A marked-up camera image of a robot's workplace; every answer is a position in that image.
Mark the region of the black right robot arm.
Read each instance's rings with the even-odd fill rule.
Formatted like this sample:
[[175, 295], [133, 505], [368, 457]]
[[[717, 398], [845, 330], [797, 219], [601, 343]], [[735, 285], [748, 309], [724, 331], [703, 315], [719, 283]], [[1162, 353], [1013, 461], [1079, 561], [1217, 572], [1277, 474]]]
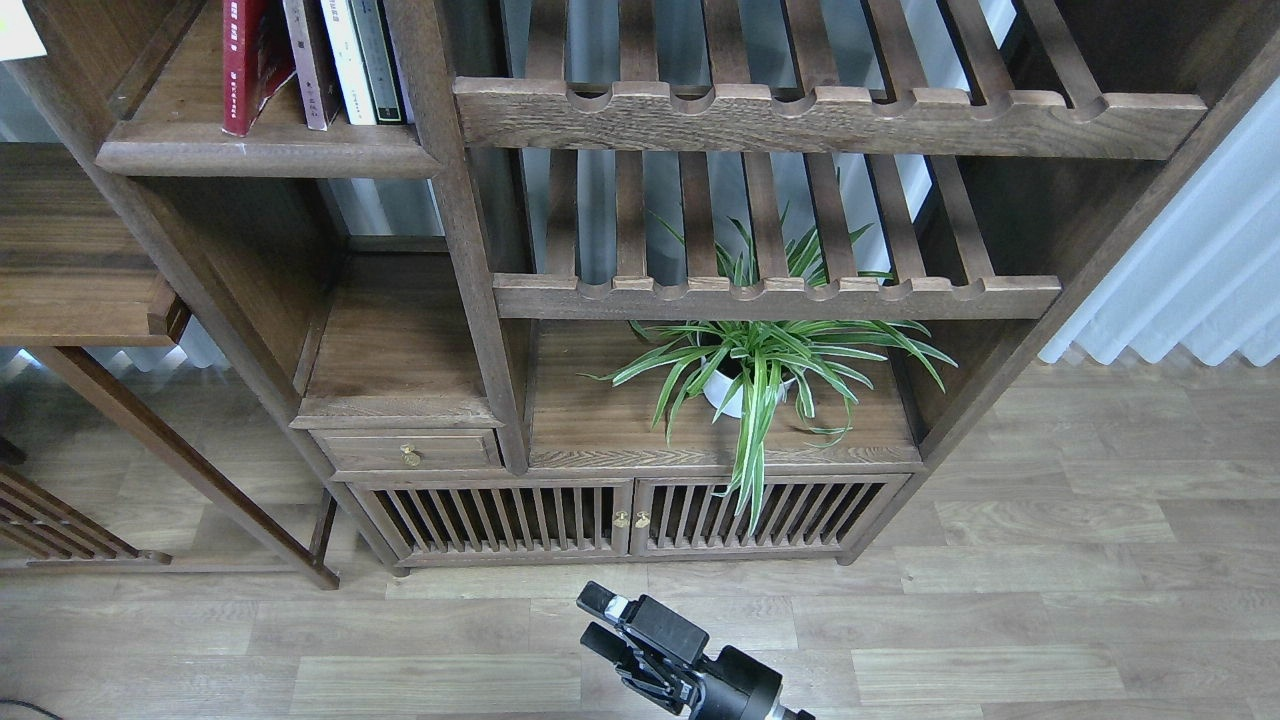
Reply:
[[609, 661], [623, 685], [692, 719], [809, 719], [780, 702], [782, 676], [742, 651], [704, 653], [709, 635], [653, 597], [627, 600], [595, 582], [577, 606], [598, 618], [580, 642]]

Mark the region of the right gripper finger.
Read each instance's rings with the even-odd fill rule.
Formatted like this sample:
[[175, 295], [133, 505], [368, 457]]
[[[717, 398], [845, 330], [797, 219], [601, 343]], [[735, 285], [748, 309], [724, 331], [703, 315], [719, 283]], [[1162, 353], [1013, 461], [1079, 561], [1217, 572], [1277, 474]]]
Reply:
[[608, 661], [621, 676], [634, 676], [641, 669], [637, 647], [626, 634], [617, 635], [612, 630], [591, 623], [584, 630], [580, 642]]
[[625, 620], [628, 598], [607, 589], [596, 582], [588, 582], [576, 598], [579, 609], [611, 626]]

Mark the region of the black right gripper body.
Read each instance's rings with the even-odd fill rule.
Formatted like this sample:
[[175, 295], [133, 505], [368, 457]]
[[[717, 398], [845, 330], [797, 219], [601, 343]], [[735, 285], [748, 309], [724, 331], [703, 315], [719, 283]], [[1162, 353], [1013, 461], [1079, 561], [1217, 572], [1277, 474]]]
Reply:
[[648, 594], [614, 597], [614, 670], [653, 703], [691, 719], [785, 719], [782, 676], [742, 651], [724, 646], [705, 655], [709, 635]]

